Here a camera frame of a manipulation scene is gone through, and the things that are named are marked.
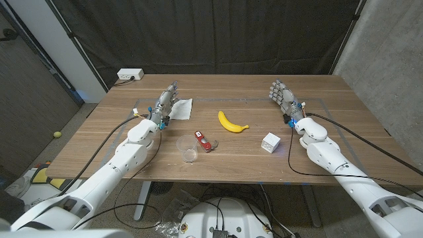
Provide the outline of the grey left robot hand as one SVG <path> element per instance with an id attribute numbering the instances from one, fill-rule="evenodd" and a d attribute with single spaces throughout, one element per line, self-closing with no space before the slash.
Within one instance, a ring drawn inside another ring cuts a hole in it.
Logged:
<path id="1" fill-rule="evenodd" d="M 149 119 L 156 123 L 160 130 L 169 125 L 172 107 L 178 101 L 176 98 L 178 94 L 177 89 L 177 82 L 174 81 L 162 92 L 150 112 Z"/>

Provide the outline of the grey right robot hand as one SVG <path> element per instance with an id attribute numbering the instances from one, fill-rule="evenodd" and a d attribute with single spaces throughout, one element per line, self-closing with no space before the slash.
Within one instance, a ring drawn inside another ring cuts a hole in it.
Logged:
<path id="1" fill-rule="evenodd" d="M 280 106 L 283 113 L 284 123 L 290 128 L 305 117 L 303 111 L 305 103 L 300 102 L 292 91 L 279 79 L 276 79 L 270 87 L 269 97 Z"/>

